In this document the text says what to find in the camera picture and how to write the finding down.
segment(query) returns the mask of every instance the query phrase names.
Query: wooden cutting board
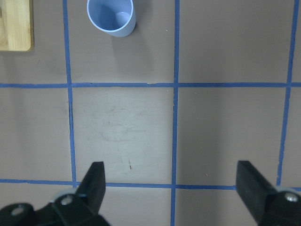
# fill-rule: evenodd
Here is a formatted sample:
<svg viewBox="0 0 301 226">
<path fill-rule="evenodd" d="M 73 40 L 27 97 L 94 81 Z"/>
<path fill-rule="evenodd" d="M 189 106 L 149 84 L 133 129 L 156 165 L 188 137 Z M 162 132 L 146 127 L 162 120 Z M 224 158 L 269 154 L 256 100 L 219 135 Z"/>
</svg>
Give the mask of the wooden cutting board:
<svg viewBox="0 0 301 226">
<path fill-rule="evenodd" d="M 0 50 L 33 48 L 32 0 L 0 0 Z"/>
</svg>

